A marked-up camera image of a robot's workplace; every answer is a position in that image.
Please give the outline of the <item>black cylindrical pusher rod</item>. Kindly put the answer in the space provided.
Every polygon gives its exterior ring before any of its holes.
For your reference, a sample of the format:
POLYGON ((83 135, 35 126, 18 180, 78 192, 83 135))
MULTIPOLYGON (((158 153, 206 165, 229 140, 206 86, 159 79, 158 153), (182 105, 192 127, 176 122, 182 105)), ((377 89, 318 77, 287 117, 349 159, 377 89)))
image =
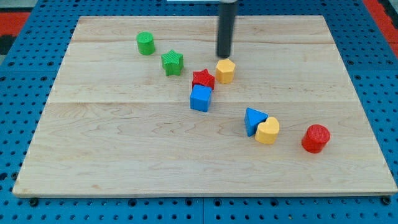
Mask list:
POLYGON ((218 4, 218 33, 216 55, 228 58, 231 54, 234 20, 238 10, 237 0, 220 0, 218 4))

